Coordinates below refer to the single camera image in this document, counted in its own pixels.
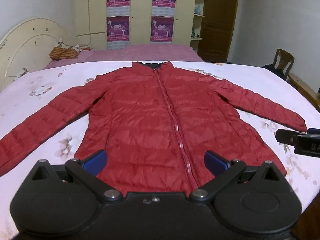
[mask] jacket zipper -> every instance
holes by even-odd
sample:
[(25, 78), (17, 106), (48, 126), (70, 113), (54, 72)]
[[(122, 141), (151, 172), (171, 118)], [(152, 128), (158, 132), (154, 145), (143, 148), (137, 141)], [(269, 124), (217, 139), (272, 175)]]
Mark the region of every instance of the jacket zipper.
[(158, 70), (154, 70), (154, 72), (156, 73), (156, 77), (157, 77), (157, 80), (158, 80), (158, 84), (161, 88), (161, 91), (162, 91), (162, 95), (164, 97), (164, 101), (166, 102), (166, 105), (167, 105), (167, 109), (168, 109), (168, 112), (169, 112), (169, 115), (173, 121), (173, 124), (174, 124), (174, 131), (175, 131), (175, 134), (176, 134), (176, 138), (177, 138), (177, 141), (178, 141), (178, 145), (179, 145), (179, 149), (180, 149), (180, 153), (183, 157), (183, 160), (185, 162), (185, 165), (186, 165), (186, 170), (187, 170), (187, 175), (188, 175), (188, 178), (189, 178), (189, 182), (190, 182), (190, 185), (191, 185), (191, 188), (192, 188), (192, 191), (196, 190), (199, 186), (198, 186), (198, 183), (196, 182), (196, 178), (195, 176), (193, 175), (193, 172), (192, 172), (192, 169), (193, 167), (191, 167), (192, 165), (192, 162), (191, 160), (189, 159), (188, 157), (188, 154), (186, 153), (184, 147), (183, 147), (183, 141), (182, 141), (182, 134), (181, 134), (181, 129), (179, 129), (179, 124), (178, 124), (178, 119), (175, 115), (175, 113), (173, 112), (172, 110), (172, 105), (170, 103), (170, 100), (169, 100), (169, 97), (165, 91), (165, 88), (160, 80), (160, 77), (159, 77), (159, 73), (158, 73)]

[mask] red puffer jacket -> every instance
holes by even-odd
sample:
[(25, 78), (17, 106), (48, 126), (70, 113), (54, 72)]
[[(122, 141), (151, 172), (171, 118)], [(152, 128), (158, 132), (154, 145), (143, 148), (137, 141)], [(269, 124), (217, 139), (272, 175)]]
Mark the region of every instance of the red puffer jacket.
[(72, 87), (0, 140), (0, 175), (41, 143), (89, 110), (89, 127), (75, 157), (106, 149), (98, 177), (127, 191), (185, 191), (213, 178), (204, 166), (210, 149), (248, 165), (272, 160), (285, 169), (257, 131), (234, 107), (306, 131), (298, 114), (223, 79), (170, 62), (152, 69), (140, 63), (82, 87)]

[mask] jacket collar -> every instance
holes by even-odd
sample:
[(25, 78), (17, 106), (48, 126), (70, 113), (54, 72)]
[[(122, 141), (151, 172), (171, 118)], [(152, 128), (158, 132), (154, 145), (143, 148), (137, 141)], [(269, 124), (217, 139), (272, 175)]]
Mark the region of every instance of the jacket collar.
[(167, 62), (161, 62), (161, 63), (142, 63), (142, 62), (132, 62), (133, 68), (141, 68), (146, 70), (147, 68), (151, 69), (161, 69), (161, 70), (167, 70), (174, 68), (172, 63), (170, 61)]

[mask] dark cloth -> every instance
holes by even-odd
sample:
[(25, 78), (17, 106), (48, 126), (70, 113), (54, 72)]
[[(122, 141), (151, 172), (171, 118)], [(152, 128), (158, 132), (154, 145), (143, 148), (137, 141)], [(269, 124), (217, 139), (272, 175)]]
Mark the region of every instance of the dark cloth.
[(265, 65), (263, 66), (263, 68), (271, 71), (272, 73), (276, 74), (278, 77), (284, 79), (284, 74), (283, 71), (281, 69), (275, 68), (274, 65), (270, 64), (270, 65)]

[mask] white wall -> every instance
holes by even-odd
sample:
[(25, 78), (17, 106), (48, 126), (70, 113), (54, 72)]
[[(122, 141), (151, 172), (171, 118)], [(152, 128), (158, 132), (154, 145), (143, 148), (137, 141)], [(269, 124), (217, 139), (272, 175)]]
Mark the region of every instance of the white wall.
[(291, 72), (318, 91), (320, 0), (242, 0), (235, 34), (229, 61), (262, 67), (284, 49), (295, 57)]
[(19, 23), (35, 17), (52, 19), (75, 36), (74, 0), (1, 0), (0, 40)]
[(232, 60), (234, 59), (234, 53), (235, 53), (235, 48), (236, 48), (236, 41), (239, 35), (239, 29), (240, 29), (240, 19), (242, 15), (242, 4), (243, 0), (238, 0), (238, 8), (237, 8), (237, 14), (236, 14), (236, 20), (235, 20), (235, 26), (233, 28), (233, 34), (232, 34), (232, 39), (231, 39), (231, 44), (230, 44), (230, 49), (229, 49), (229, 54), (228, 54), (228, 59), (227, 61), (230, 61), (231, 63)]

